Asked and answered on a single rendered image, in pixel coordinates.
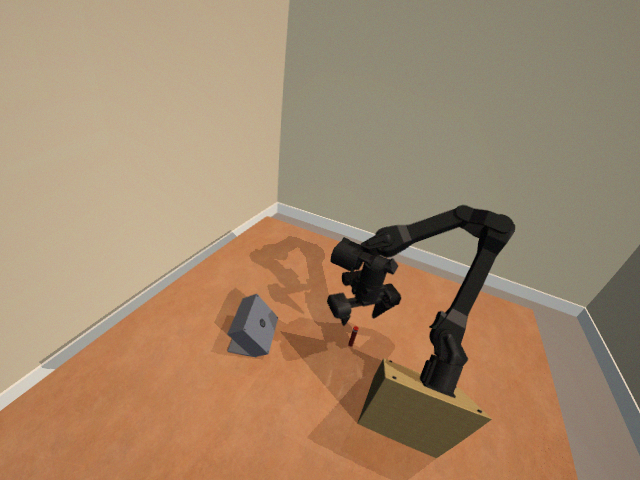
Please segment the grey metal panel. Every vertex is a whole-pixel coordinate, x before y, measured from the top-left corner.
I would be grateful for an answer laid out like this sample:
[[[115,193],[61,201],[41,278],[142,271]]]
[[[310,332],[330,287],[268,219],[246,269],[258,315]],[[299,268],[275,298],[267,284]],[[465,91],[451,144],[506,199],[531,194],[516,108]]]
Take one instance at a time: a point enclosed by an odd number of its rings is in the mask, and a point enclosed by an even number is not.
[[[251,357],[269,354],[278,316],[257,295],[242,298],[227,335],[227,352]]]

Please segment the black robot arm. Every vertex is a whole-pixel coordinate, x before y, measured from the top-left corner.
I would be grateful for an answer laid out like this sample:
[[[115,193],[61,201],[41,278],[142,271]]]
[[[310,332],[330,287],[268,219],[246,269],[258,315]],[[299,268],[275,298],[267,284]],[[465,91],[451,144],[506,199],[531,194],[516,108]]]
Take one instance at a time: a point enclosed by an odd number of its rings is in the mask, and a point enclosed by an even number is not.
[[[343,237],[331,254],[331,263],[350,271],[342,273],[342,283],[345,287],[351,286],[353,294],[356,294],[358,275],[364,283],[380,286],[387,272],[394,274],[398,267],[395,259],[387,258],[416,242],[458,227],[479,238],[476,257],[455,300],[446,312],[437,313],[430,326],[429,338],[435,355],[431,354],[430,360],[426,360],[419,379],[424,387],[453,398],[456,398],[454,390],[468,361],[461,343],[470,310],[496,256],[515,232],[513,220],[503,214],[460,205],[417,223],[380,228],[361,245]],[[362,265],[362,270],[355,271]]]

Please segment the red peg with white band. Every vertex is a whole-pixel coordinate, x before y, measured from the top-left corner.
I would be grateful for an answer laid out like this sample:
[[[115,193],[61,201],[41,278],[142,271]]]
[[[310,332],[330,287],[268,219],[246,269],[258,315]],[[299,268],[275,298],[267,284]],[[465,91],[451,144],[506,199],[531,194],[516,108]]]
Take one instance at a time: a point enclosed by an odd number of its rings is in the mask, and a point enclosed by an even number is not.
[[[353,331],[352,331],[352,334],[351,334],[351,338],[350,338],[349,343],[348,343],[348,345],[349,345],[350,347],[352,347],[352,346],[353,346],[353,344],[354,344],[355,338],[356,338],[356,336],[357,336],[358,329],[359,329],[359,328],[358,328],[358,326],[357,326],[357,327],[353,327]]]

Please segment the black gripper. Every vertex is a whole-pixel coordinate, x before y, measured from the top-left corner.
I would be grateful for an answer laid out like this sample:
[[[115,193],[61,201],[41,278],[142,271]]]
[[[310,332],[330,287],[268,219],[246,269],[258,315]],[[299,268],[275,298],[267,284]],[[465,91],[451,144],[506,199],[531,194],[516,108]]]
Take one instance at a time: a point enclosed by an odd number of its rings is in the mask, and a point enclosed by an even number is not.
[[[356,295],[354,298],[348,298],[344,294],[329,294],[327,303],[336,318],[342,320],[342,326],[345,326],[350,318],[351,308],[374,306],[372,319],[380,316],[389,309],[399,305],[401,294],[390,284],[382,284],[380,286],[370,286],[361,280],[361,275],[357,276],[359,282]]]

